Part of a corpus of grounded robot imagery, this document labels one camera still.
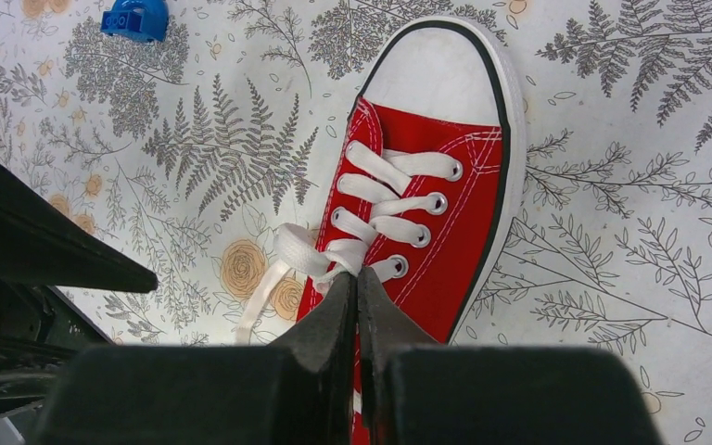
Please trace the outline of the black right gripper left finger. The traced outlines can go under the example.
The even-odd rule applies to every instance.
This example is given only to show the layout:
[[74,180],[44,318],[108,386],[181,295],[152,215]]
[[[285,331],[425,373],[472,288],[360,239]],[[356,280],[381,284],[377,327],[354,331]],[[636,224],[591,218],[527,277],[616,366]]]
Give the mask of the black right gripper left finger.
[[324,299],[271,344],[285,354],[274,444],[350,443],[356,299],[356,278],[339,273]]

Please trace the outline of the red canvas sneaker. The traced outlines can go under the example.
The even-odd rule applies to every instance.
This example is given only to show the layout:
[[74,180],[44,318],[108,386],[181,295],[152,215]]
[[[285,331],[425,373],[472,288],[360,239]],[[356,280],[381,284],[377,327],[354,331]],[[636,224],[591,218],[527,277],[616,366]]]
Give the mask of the red canvas sneaker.
[[413,20],[380,51],[350,113],[317,235],[276,229],[274,261],[253,290],[235,345],[215,353],[228,375],[245,369],[240,414],[218,439],[274,444],[273,402],[285,354],[271,344],[325,297],[339,273],[356,278],[357,334],[350,441],[362,424],[358,276],[376,271],[390,299],[445,349],[449,440],[503,444],[522,437],[501,391],[476,389],[482,371],[510,376],[524,352],[454,347],[450,340],[501,254],[522,197],[526,131],[521,93],[501,45],[479,23]]

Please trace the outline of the blue plastic toy piece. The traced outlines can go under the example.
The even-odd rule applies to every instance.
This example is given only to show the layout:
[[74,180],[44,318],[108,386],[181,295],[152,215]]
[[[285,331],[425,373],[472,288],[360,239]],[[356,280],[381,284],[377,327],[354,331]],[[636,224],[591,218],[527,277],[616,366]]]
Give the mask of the blue plastic toy piece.
[[164,0],[116,0],[102,15],[100,31],[138,43],[163,42],[169,23]]

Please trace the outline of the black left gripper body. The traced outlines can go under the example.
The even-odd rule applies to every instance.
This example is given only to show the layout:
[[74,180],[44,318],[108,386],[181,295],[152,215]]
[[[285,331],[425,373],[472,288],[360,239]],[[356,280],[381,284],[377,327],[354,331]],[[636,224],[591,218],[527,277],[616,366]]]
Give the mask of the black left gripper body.
[[108,342],[56,287],[0,279],[0,418],[40,405],[61,366]]

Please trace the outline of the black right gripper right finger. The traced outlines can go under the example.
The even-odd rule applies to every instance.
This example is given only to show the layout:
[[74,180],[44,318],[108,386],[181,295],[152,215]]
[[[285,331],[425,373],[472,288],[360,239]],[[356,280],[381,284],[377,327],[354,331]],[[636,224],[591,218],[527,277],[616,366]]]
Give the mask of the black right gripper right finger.
[[388,296],[375,270],[358,276],[362,424],[372,444],[449,440],[445,349]]

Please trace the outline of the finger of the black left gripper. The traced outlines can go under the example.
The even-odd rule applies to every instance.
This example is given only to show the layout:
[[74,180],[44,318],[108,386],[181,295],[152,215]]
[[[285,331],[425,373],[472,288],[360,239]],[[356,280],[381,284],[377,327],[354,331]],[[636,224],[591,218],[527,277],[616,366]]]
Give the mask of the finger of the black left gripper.
[[0,279],[148,293],[154,272],[87,234],[0,164]]

